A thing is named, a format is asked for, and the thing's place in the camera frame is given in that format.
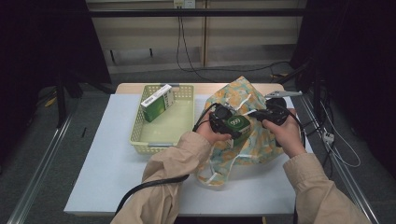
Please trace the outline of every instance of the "metal bar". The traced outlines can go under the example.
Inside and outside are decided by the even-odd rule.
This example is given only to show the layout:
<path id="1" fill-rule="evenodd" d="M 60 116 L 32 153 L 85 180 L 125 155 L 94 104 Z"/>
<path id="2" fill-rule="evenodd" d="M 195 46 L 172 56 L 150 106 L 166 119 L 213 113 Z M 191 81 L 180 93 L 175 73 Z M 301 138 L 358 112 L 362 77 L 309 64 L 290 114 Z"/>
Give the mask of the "metal bar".
<path id="1" fill-rule="evenodd" d="M 22 194 L 20 200 L 18 201 L 14 211 L 11 214 L 7 224 L 22 224 L 24 223 L 30 208 L 32 207 L 33 202 L 35 201 L 35 196 L 40 190 L 40 187 L 46 177 L 46 174 L 52 164 L 54 157 L 56 156 L 56 152 L 64 135 L 69 127 L 70 120 L 78 107 L 78 100 L 74 101 L 75 104 L 72 105 L 72 109 L 69 113 L 69 116 L 64 121 L 64 124 L 61 128 L 57 128 L 55 131 L 54 136 L 47 148 L 46 153 L 44 154 L 41 162 L 39 163 L 38 167 L 35 170 L 35 174 L 33 175 L 32 179 L 29 181 L 27 188 L 25 189 L 24 193 Z"/>
<path id="2" fill-rule="evenodd" d="M 115 17 L 302 17 L 326 16 L 332 9 L 306 8 L 191 8 L 191 9 L 92 9 L 78 10 L 38 10 L 41 16 L 83 16 L 92 18 Z"/>
<path id="3" fill-rule="evenodd" d="M 315 128 L 317 128 L 318 135 L 321 138 L 322 133 L 318 129 L 319 125 L 316 120 L 315 114 L 312 112 L 311 108 L 313 108 L 313 106 L 311 102 L 309 101 L 307 102 L 304 97 L 300 97 L 300 99 L 303 103 L 304 109 L 306 110 L 308 116 L 314 121 Z M 363 214 L 366 215 L 367 218 L 369 218 L 369 220 L 372 223 L 379 223 L 378 218 L 376 217 L 372 206 L 370 205 L 369 201 L 367 200 L 366 196 L 361 190 L 361 187 L 359 187 L 359 184 L 356 182 L 355 178 L 353 177 L 352 173 L 350 173 L 347 166 L 342 162 L 340 162 L 333 154 L 331 154 L 331 160 L 333 165 L 337 169 L 339 175 L 343 179 L 343 182 L 346 185 L 346 189 L 349 192 L 353 203 L 359 207 L 359 209 L 363 212 Z"/>

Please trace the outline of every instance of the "right hand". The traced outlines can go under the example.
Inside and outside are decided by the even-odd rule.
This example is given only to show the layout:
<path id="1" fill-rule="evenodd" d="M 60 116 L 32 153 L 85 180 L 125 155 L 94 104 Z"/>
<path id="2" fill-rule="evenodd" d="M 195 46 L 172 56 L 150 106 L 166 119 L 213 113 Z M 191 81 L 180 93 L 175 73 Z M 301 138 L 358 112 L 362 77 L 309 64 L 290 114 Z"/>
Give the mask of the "right hand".
<path id="1" fill-rule="evenodd" d="M 289 111 L 293 115 L 296 114 L 295 109 L 289 109 Z M 262 125 L 275 135 L 276 141 L 283 147 L 289 158 L 306 153 L 301 142 L 299 126 L 291 116 L 288 116 L 286 121 L 280 126 L 266 119 L 262 121 Z"/>

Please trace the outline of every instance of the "left hand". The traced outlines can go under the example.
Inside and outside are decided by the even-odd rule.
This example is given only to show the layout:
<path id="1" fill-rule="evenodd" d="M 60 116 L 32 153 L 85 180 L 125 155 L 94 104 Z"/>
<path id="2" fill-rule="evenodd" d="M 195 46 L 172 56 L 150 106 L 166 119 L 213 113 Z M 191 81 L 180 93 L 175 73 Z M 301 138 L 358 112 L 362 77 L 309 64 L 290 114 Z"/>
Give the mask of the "left hand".
<path id="1" fill-rule="evenodd" d="M 214 133 L 210 127 L 209 114 L 213 113 L 208 111 L 201 120 L 201 125 L 197 129 L 197 133 L 203 136 L 210 145 L 214 145 L 217 141 L 226 141 L 231 139 L 231 135 L 228 133 Z"/>

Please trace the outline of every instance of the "beige basket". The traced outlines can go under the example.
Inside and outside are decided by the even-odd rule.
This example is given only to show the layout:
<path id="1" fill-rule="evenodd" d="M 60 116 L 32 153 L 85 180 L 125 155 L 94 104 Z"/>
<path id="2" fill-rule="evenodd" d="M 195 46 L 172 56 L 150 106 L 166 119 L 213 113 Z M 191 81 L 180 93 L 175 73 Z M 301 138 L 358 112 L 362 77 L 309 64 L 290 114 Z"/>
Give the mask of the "beige basket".
<path id="1" fill-rule="evenodd" d="M 163 85 L 145 86 L 140 103 Z M 167 147 L 175 146 L 180 136 L 191 131 L 194 126 L 194 87 L 192 85 L 172 84 L 175 102 L 158 118 L 147 122 L 143 110 L 138 105 L 130 142 L 139 154 L 155 154 Z"/>

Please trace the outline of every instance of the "gray floor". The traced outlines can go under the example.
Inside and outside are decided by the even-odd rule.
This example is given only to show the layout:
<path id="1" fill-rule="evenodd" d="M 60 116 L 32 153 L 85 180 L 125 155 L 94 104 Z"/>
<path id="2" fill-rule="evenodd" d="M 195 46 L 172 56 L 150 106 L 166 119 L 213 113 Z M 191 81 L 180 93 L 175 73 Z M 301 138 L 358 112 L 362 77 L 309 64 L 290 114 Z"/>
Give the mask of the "gray floor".
<path id="1" fill-rule="evenodd" d="M 270 63 L 287 61 L 292 53 L 292 46 L 213 50 L 216 57 L 212 57 L 210 67 L 229 70 L 200 70 L 197 73 L 199 76 L 214 79 L 218 82 L 230 82 L 237 77 L 245 76 L 251 82 L 266 83 L 273 81 L 270 77 L 271 74 L 291 71 L 284 63 L 275 65 L 272 69 L 260 68 Z M 273 58 L 270 56 L 272 55 L 271 50 L 277 52 Z M 189 53 L 191 54 L 192 64 L 195 64 L 194 67 L 200 68 L 199 50 L 192 49 Z M 195 73 L 180 71 L 175 63 L 176 52 L 171 49 L 154 49 L 153 57 L 149 55 L 148 49 L 115 50 L 115 63 L 111 61 L 108 51 L 105 51 L 104 54 L 113 80 L 111 87 L 117 87 L 121 82 L 209 82 L 207 79 L 198 77 Z M 180 62 L 182 67 L 189 68 L 190 64 L 186 61 L 186 58 L 180 58 Z M 20 223 L 109 223 L 111 220 L 111 217 L 76 217 L 63 212 L 109 98 L 108 95 L 88 85 L 82 84 L 81 87 L 84 90 L 81 99 L 67 98 L 68 108 L 72 105 L 78 105 L 76 114 L 70 121 L 64 140 L 45 173 L 37 194 L 34 195 L 34 201 L 28 208 L 29 212 L 21 218 Z M 285 89 L 292 91 L 294 89 L 293 82 L 288 82 Z M 51 88 L 44 89 L 41 94 L 46 94 L 50 90 Z M 310 97 L 309 93 L 304 95 L 305 99 L 309 100 Z M 293 102 L 301 122 L 308 123 L 310 118 L 304 111 L 302 99 L 293 98 Z M 396 220 L 396 181 L 373 158 L 365 142 L 352 132 L 347 118 L 343 116 L 342 109 L 333 103 L 332 110 L 336 130 L 356 150 L 361 159 L 361 165 L 357 168 L 349 168 L 350 172 L 354 175 L 370 205 L 374 208 L 379 222 L 394 223 L 394 220 Z M 0 223 L 7 223 L 18 204 L 18 199 L 25 191 L 50 144 L 52 136 L 55 134 L 56 124 L 56 104 L 49 107 L 39 105 L 31 126 L 13 154 L 9 156 L 0 176 L 0 211 L 2 211 L 0 213 Z M 309 133 L 314 130 L 314 127 L 308 125 L 305 130 Z M 318 135 L 316 133 L 311 134 L 309 141 L 318 158 L 323 161 L 326 152 Z M 336 136 L 336 146 L 345 161 L 356 164 L 356 156 L 351 153 L 350 147 L 339 136 Z M 325 172 L 329 176 L 332 173 L 330 178 L 336 183 L 337 187 L 347 196 L 350 196 L 339 173 L 337 170 L 331 169 L 329 162 L 325 166 Z M 291 223 L 291 216 L 273 216 L 266 219 L 267 223 L 273 224 Z M 262 223 L 262 219 L 260 217 L 181 217 L 177 220 L 177 223 Z"/>

